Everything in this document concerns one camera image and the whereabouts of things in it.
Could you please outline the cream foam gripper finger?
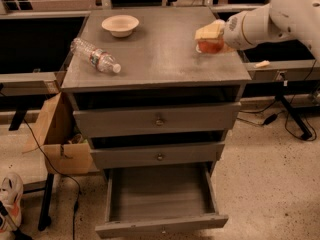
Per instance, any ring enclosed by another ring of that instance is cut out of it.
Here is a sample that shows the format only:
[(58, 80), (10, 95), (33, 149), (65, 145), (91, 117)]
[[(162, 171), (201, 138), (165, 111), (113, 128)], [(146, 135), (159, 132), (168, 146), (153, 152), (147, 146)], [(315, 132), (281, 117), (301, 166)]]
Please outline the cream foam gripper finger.
[(222, 35), (224, 23), (222, 21), (214, 21), (213, 23), (206, 25), (198, 29), (195, 33), (196, 40), (208, 40), (217, 39)]

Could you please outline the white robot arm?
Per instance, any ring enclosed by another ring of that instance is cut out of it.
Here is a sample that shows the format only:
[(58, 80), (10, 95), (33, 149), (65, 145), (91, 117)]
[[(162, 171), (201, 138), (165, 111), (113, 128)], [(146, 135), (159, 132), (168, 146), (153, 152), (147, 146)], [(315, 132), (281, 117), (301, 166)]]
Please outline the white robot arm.
[(298, 40), (320, 60), (320, 0), (270, 0), (195, 32), (196, 51), (217, 54), (224, 46), (247, 50), (263, 43)]

